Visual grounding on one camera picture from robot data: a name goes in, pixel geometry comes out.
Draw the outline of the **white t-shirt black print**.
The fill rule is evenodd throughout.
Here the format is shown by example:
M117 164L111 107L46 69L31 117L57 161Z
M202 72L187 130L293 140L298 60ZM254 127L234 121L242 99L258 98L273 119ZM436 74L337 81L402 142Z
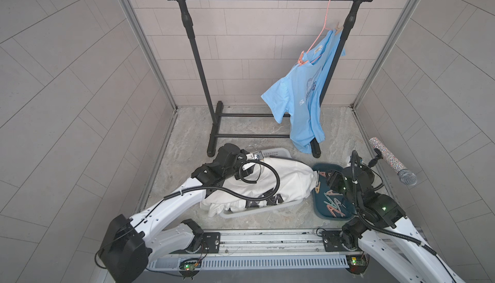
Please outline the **white t-shirt black print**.
M243 196L266 197L276 185L273 172L277 172L281 183L272 197L261 201L244 200L217 190L200 203L200 209L207 211L209 217L220 215L226 219L268 212L301 203L316 187L318 174L304 163L278 157L261 161L267 165L253 164L251 174L244 179L231 176L223 186Z

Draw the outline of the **light blue t-shirt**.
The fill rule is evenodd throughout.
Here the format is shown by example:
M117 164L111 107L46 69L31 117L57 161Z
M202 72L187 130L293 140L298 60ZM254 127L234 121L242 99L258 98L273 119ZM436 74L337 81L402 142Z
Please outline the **light blue t-shirt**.
M325 141L320 123L320 95L341 36L342 33L335 35L335 30L328 31L318 44L306 51L307 64L294 64L285 77L261 95L277 123L282 122L285 114L290 115L290 139L302 153L312 153L311 141Z

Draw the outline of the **pink clothespin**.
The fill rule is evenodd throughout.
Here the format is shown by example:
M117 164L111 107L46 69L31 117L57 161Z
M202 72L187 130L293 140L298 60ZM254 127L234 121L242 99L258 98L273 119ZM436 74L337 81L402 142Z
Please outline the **pink clothespin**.
M299 66L303 66L308 63L308 56L306 52L301 52L297 64Z

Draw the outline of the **beige clothespin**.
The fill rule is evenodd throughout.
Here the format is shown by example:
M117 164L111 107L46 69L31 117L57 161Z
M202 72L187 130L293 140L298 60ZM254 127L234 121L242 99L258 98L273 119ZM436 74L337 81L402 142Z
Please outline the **beige clothespin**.
M335 29L335 35L338 35L339 33L341 33L343 29L344 29L344 26L337 26Z

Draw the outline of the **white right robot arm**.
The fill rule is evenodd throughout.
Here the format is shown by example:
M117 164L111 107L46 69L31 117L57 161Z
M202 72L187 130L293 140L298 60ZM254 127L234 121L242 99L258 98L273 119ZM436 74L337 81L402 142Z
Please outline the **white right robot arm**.
M411 173L387 148L375 145L376 156L365 164L352 151L349 166L323 173L327 187L354 206L354 216L339 236L341 246L375 259L398 282L462 282L420 235L401 206L373 186L379 160L385 160L406 184Z

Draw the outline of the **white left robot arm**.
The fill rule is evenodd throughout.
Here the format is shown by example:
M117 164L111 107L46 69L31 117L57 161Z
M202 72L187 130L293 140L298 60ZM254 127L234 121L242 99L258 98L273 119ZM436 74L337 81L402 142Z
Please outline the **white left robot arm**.
M247 182L246 176L256 164L275 177L275 185L267 193L249 197L223 186L230 177ZM222 191L245 201L259 202L276 195L280 187L281 178L274 167L256 160L234 144L225 144L211 163L198 167L191 177L158 203L129 218L123 214L114 218L94 255L95 265L107 270L116 282L133 282L151 262L164 255L186 249L195 252L202 248L204 231L195 221L182 221L171 230L167 226L213 192Z

